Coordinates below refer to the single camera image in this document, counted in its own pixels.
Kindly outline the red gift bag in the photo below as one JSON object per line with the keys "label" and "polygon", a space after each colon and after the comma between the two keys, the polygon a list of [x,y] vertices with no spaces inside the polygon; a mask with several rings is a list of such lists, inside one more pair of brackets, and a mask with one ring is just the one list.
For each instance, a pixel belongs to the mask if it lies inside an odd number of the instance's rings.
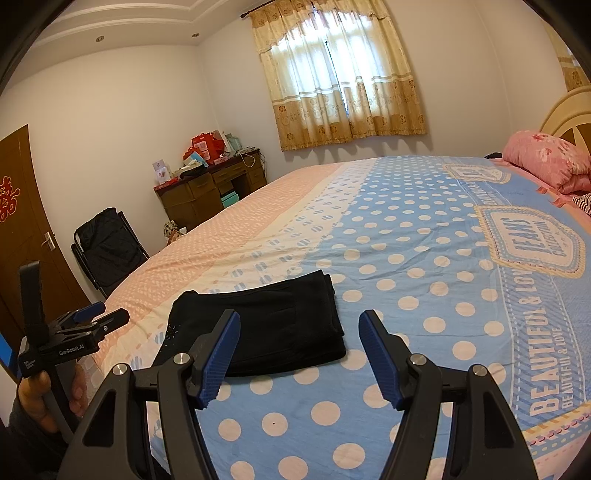
{"label": "red gift bag", "polygon": [[185,161],[188,158],[200,156],[208,164],[214,164],[224,152],[225,144],[221,139],[221,134],[217,131],[207,132],[191,138],[191,145],[184,152],[182,159]]}

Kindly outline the cream wooden headboard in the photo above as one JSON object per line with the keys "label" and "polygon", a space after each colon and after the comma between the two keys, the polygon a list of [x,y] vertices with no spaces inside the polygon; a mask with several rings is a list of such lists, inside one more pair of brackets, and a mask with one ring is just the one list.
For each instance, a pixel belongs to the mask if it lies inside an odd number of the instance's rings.
{"label": "cream wooden headboard", "polygon": [[540,131],[590,153],[591,86],[569,91],[550,110]]}

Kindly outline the black curtain rod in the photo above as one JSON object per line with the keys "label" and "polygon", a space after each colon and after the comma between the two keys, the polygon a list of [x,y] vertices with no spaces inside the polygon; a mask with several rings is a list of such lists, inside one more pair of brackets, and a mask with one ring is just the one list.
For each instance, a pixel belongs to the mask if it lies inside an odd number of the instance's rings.
{"label": "black curtain rod", "polygon": [[259,6],[253,7],[252,9],[249,9],[245,12],[243,12],[242,14],[239,15],[239,18],[244,19],[247,16],[249,16],[250,14],[252,14],[253,12],[256,12],[259,9],[262,9],[263,7],[269,6],[271,3],[273,3],[274,0],[269,0],[264,2],[263,4],[260,4]]}

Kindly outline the beige side curtain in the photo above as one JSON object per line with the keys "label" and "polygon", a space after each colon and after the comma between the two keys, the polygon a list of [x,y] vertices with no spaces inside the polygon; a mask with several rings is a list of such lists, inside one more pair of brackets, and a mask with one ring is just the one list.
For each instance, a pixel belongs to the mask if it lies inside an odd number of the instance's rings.
{"label": "beige side curtain", "polygon": [[589,86],[590,80],[564,40],[546,21],[542,21],[555,50],[568,92],[583,86]]}

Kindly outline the white photo card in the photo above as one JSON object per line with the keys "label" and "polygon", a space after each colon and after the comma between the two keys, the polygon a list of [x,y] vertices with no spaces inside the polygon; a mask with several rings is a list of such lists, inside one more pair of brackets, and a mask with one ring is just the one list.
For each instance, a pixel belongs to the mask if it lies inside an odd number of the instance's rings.
{"label": "white photo card", "polygon": [[171,180],[169,169],[163,160],[154,162],[152,167],[158,185],[162,185]]}

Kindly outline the brown wooden desk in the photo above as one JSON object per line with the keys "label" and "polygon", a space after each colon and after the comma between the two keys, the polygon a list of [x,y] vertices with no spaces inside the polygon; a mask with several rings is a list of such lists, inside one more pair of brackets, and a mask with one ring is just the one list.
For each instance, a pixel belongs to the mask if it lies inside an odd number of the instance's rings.
{"label": "brown wooden desk", "polygon": [[255,148],[209,166],[197,176],[156,186],[154,191],[168,219],[190,231],[221,212],[222,199],[228,194],[242,200],[266,184],[264,156]]}

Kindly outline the black pants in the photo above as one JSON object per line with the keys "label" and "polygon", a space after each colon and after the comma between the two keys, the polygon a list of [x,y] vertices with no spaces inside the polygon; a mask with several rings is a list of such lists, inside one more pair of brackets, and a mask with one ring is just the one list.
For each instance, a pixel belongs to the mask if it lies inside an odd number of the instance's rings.
{"label": "black pants", "polygon": [[240,336],[228,377],[290,373],[346,356],[331,276],[317,270],[243,291],[184,292],[172,304],[153,364],[187,352],[199,336],[213,330],[226,309],[240,317]]}

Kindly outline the beige window curtain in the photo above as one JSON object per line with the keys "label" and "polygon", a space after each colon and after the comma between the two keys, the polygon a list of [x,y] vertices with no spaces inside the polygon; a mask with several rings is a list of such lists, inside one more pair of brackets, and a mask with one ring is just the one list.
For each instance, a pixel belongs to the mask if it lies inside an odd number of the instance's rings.
{"label": "beige window curtain", "polygon": [[283,151],[426,134],[385,2],[274,1],[249,19]]}

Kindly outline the striped pillow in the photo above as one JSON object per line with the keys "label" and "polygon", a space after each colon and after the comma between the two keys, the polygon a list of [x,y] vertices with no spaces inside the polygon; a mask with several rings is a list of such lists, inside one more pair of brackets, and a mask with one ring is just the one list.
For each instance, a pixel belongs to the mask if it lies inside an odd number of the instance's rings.
{"label": "striped pillow", "polygon": [[572,202],[588,216],[591,216],[591,193],[574,195]]}

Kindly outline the bed with patterned sheet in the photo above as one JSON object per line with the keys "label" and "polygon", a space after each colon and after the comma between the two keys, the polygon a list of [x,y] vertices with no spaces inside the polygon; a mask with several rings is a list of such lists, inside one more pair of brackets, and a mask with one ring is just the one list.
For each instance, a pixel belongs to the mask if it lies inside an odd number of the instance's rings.
{"label": "bed with patterned sheet", "polygon": [[198,420],[222,479],[375,479],[402,419],[358,334],[374,310],[434,363],[488,368],[542,479],[590,433],[590,219],[531,175],[470,157],[381,157],[294,171],[152,256],[108,298],[129,323],[83,367],[96,389],[149,366],[184,292],[322,270],[346,357],[229,380]]}

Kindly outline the brown wooden door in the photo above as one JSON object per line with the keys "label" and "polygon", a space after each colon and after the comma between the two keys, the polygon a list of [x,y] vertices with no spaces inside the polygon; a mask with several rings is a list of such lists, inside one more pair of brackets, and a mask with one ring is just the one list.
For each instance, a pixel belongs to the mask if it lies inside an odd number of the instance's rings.
{"label": "brown wooden door", "polygon": [[1,141],[1,336],[12,351],[7,367],[16,370],[24,337],[19,268],[40,263],[47,322],[85,307],[87,296],[74,278],[54,238],[34,174],[29,129],[23,126]]}

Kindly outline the black folding chair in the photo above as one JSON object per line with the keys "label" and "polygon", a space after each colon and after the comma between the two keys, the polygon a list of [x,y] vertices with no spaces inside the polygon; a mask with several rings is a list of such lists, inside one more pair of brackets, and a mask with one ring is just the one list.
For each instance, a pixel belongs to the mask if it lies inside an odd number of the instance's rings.
{"label": "black folding chair", "polygon": [[123,212],[114,207],[78,227],[71,250],[83,273],[105,298],[149,259]]}

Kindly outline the pink floral pillow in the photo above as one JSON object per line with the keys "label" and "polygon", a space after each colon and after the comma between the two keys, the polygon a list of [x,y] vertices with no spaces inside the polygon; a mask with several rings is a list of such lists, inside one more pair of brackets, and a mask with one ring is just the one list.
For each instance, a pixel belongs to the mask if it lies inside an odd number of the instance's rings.
{"label": "pink floral pillow", "polygon": [[519,131],[508,140],[502,158],[562,194],[590,192],[590,155],[564,139]]}

